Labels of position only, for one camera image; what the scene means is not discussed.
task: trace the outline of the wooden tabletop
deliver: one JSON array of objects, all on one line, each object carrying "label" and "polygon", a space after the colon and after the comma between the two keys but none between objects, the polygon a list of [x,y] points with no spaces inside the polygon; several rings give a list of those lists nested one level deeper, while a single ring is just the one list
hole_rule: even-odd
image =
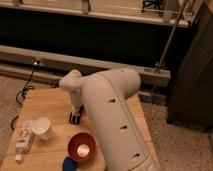
[{"label": "wooden tabletop", "polygon": [[[133,96],[127,103],[153,157],[158,163],[138,97],[136,95]],[[61,171],[62,162],[68,156],[67,145],[70,138],[78,132],[89,132],[94,136],[86,113],[83,113],[80,125],[69,124],[71,110],[72,107],[68,94],[58,88],[30,91],[17,121],[1,171]],[[49,141],[42,141],[39,137],[35,136],[30,151],[24,155],[23,162],[17,164],[14,161],[16,154],[15,145],[24,121],[28,119],[35,120],[42,116],[50,118],[53,137]],[[79,170],[102,171],[104,168],[105,161],[97,143],[95,157],[93,160],[81,164]]]}]

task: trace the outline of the floor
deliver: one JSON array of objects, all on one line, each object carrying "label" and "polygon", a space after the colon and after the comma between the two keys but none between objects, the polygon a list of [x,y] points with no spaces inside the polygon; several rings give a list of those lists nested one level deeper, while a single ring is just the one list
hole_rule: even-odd
[{"label": "floor", "polygon": [[[20,107],[15,95],[26,81],[0,76],[0,166],[8,148],[12,130],[10,122]],[[48,85],[33,83],[36,88]],[[208,134],[198,126],[166,124],[167,107],[142,103],[145,117],[163,171],[211,171],[213,152]]]}]

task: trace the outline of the white cup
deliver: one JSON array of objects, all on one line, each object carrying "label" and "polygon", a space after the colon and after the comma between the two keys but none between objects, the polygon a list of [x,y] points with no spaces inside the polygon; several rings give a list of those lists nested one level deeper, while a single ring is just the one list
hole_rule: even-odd
[{"label": "white cup", "polygon": [[51,121],[47,117],[41,117],[33,122],[32,132],[43,140],[49,140],[52,136]]}]

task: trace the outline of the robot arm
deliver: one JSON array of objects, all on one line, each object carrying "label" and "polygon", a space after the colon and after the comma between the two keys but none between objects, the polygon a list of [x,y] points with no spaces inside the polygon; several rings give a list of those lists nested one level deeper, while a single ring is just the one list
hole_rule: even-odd
[{"label": "robot arm", "polygon": [[140,87],[138,73],[124,68],[83,78],[81,99],[109,170],[156,171],[156,163],[126,104],[126,98]]}]

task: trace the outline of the black bolt hole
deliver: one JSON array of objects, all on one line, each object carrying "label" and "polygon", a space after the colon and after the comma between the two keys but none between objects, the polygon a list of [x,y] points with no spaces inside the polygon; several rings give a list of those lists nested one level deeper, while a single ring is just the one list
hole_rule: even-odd
[{"label": "black bolt hole", "polygon": [[127,125],[124,125],[120,128],[120,130],[127,129],[127,128],[128,128]]},{"label": "black bolt hole", "polygon": [[108,103],[115,103],[115,99],[109,100]]}]

